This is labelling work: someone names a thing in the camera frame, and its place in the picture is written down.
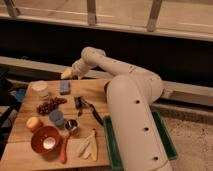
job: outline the small container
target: small container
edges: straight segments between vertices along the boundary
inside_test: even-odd
[[[58,109],[55,109],[52,112],[50,112],[49,119],[56,126],[63,126],[64,125],[63,113]]]
[[[32,85],[32,89],[37,92],[39,97],[42,100],[46,100],[49,98],[49,92],[48,92],[48,87],[47,87],[47,82],[46,81],[36,81]]]
[[[39,154],[47,154],[58,146],[61,135],[53,126],[39,128],[31,138],[32,149]]]

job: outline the food item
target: food item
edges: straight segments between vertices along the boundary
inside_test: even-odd
[[[67,100],[65,98],[52,98],[48,102],[39,105],[39,107],[37,107],[37,112],[41,115],[49,114],[54,109],[58,108],[59,104],[64,104],[66,102]]]
[[[97,161],[98,159],[98,146],[95,138],[95,129],[92,133],[78,146],[77,156],[83,156],[87,159],[91,154],[92,160]]]
[[[30,117],[27,120],[26,127],[31,131],[35,132],[38,128],[42,127],[43,123],[38,117]]]

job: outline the cup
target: cup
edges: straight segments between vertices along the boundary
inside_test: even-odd
[[[47,88],[47,82],[46,81],[36,81],[32,85],[32,89],[37,92],[39,97],[42,100],[48,99],[49,98],[49,92]]]
[[[64,125],[64,117],[63,117],[63,113],[58,110],[55,109],[52,112],[50,112],[49,114],[49,119],[51,122],[53,122],[56,126],[63,126]]]

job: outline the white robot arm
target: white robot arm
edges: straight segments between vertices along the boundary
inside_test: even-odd
[[[83,49],[71,74],[83,76],[97,66],[115,76],[107,88],[107,103],[124,169],[171,171],[149,108],[162,94],[161,78],[141,67],[108,58],[104,51],[92,47]]]

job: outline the banana peel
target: banana peel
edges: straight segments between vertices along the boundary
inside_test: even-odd
[[[93,161],[98,159],[98,146],[95,138],[95,129],[92,130],[92,133],[78,146],[77,156],[83,156],[84,159],[87,159],[90,155]]]

